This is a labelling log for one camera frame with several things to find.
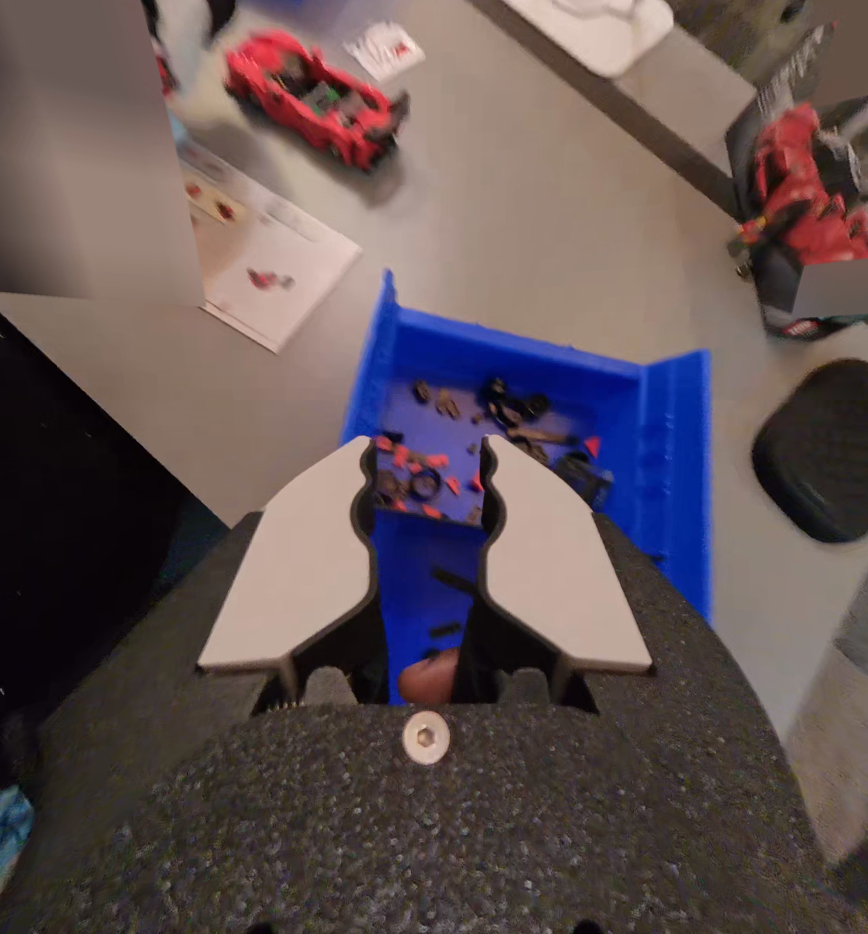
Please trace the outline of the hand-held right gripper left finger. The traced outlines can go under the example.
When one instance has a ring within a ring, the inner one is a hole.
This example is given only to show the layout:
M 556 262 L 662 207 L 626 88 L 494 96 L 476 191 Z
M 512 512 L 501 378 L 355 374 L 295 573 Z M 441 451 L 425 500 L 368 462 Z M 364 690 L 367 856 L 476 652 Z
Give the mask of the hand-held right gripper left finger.
M 377 584 L 358 503 L 375 446 L 347 442 L 264 507 L 202 648 L 205 672 L 295 671 L 293 657 L 367 605 Z

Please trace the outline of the black quilted pad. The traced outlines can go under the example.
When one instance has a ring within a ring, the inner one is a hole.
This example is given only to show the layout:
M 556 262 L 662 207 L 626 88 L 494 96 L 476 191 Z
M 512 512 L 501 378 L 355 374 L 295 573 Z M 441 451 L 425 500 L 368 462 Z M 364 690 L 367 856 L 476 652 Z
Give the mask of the black quilted pad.
M 752 467 L 764 492 L 820 543 L 868 535 L 868 361 L 815 368 L 756 434 Z

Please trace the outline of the blue plastic storage bin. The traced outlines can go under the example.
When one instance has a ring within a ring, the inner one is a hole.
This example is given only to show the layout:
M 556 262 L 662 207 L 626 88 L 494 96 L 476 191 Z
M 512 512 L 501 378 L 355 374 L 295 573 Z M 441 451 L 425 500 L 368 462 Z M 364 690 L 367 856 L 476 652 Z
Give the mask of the blue plastic storage bin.
M 710 376 L 705 350 L 637 364 L 411 310 L 386 271 L 339 440 L 386 434 L 444 452 L 461 476 L 467 454 L 479 466 L 478 437 L 506 436 L 484 412 L 489 383 L 542 397 L 532 457 L 560 468 L 709 620 Z

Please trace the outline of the black panel on white stand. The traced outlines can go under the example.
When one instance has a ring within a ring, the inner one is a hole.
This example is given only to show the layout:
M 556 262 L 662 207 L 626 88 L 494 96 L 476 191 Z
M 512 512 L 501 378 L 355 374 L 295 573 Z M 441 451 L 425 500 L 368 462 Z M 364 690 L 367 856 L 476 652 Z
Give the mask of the black panel on white stand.
M 664 1 L 506 1 L 591 73 L 617 78 L 664 41 L 673 10 Z

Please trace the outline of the lego instruction booklet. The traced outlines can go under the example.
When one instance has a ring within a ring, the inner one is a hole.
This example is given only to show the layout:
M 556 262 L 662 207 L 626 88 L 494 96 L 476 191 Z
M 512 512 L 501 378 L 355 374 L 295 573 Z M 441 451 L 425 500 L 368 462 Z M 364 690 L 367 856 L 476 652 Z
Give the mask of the lego instruction booklet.
M 279 353 L 361 249 L 194 141 L 178 157 L 203 309 Z

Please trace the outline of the pile of small lego pieces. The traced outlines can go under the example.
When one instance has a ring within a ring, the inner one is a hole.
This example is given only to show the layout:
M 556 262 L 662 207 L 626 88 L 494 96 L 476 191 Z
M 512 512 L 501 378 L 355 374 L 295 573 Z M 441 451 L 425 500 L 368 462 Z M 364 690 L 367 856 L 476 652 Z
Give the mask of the pile of small lego pieces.
M 519 402 L 500 381 L 486 389 L 486 417 L 510 429 L 506 439 L 532 458 L 535 442 L 521 429 L 546 413 L 545 399 Z M 378 515 L 392 515 L 378 519 L 374 532 L 382 615 L 391 661 L 402 669 L 427 650 L 458 647 L 468 613 L 478 606 L 479 554 L 486 541 L 483 488 L 470 454 L 460 461 L 461 476 L 455 476 L 444 452 L 416 453 L 414 444 L 396 444 L 386 434 L 377 443 L 374 502 Z M 503 625 L 484 609 L 488 624 Z M 486 646 L 509 650 L 518 636 L 531 639 L 510 626 L 510 635 L 487 633 Z

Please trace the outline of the white sticker sheet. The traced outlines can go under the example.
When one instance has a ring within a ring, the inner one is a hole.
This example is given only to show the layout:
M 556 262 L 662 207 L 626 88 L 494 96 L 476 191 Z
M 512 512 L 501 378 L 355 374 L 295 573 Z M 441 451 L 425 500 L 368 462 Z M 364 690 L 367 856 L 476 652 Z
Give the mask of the white sticker sheet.
M 343 48 L 377 83 L 401 76 L 426 59 L 416 40 L 392 20 L 371 24 Z

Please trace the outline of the red lego car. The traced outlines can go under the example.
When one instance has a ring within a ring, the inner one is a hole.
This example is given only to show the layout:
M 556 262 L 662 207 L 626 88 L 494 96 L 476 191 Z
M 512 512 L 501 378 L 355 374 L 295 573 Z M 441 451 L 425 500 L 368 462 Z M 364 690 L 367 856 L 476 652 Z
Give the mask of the red lego car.
M 388 96 L 288 33 L 251 34 L 227 50 L 226 67 L 225 89 L 241 105 L 348 168 L 374 173 L 397 150 L 409 95 Z

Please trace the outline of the person's right hand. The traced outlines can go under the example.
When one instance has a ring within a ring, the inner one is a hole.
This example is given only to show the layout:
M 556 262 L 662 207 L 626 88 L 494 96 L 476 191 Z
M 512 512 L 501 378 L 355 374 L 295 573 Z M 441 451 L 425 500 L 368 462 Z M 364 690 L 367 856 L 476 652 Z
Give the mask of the person's right hand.
M 397 690 L 404 702 L 426 706 L 450 703 L 459 656 L 459 648 L 450 648 L 401 671 Z

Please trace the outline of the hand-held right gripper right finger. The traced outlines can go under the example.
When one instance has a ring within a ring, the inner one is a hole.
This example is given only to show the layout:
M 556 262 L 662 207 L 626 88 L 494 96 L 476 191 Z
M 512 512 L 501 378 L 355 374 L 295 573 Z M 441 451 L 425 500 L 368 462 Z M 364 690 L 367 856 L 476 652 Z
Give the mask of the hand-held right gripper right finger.
M 647 673 L 653 660 L 591 507 L 506 438 L 480 446 L 478 594 L 496 622 L 577 672 Z

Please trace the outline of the lego set box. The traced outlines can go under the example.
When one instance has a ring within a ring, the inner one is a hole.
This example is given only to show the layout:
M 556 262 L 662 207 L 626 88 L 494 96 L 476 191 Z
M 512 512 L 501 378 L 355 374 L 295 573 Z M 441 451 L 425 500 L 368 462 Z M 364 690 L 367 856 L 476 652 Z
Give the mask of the lego set box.
M 738 225 L 768 333 L 814 341 L 868 328 L 868 94 L 822 103 L 835 21 L 809 30 L 729 127 Z

